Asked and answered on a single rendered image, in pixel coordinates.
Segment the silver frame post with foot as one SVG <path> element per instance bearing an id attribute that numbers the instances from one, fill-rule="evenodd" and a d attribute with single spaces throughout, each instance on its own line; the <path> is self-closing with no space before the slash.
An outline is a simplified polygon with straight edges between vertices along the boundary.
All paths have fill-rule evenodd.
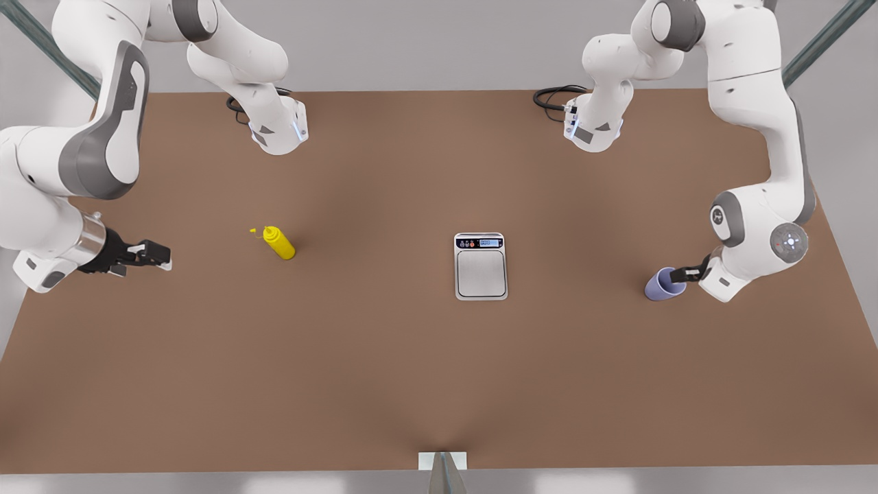
<path id="1" fill-rule="evenodd" d="M 466 452 L 420 452 L 419 470 L 429 470 L 427 494 L 467 494 L 461 470 L 467 470 Z"/>

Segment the yellow sauce bottle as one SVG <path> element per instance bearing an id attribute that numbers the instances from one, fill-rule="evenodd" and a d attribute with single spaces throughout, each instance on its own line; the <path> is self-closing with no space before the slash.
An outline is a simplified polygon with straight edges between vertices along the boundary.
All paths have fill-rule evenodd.
<path id="1" fill-rule="evenodd" d="M 289 260 L 296 254 L 294 245 L 292 245 L 289 239 L 277 227 L 263 227 L 261 234 L 257 234 L 257 229 L 252 228 L 250 229 L 250 233 L 253 233 L 255 237 L 265 241 L 280 259 Z"/>

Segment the silver kitchen scale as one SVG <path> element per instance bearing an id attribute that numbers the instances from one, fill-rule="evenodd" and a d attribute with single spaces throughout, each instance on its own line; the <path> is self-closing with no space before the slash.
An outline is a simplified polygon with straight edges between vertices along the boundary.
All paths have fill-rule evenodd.
<path id="1" fill-rule="evenodd" d="M 508 297 L 505 238 L 501 233 L 458 233 L 454 237 L 455 296 L 461 301 Z"/>

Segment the purple cup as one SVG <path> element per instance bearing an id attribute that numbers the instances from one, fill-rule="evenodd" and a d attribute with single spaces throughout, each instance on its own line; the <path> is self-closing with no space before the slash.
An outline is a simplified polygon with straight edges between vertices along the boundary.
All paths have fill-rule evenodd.
<path id="1" fill-rule="evenodd" d="M 647 282 L 645 296 L 651 301 L 664 301 L 684 293 L 687 282 L 673 282 L 671 273 L 674 270 L 674 267 L 665 267 L 658 270 Z"/>

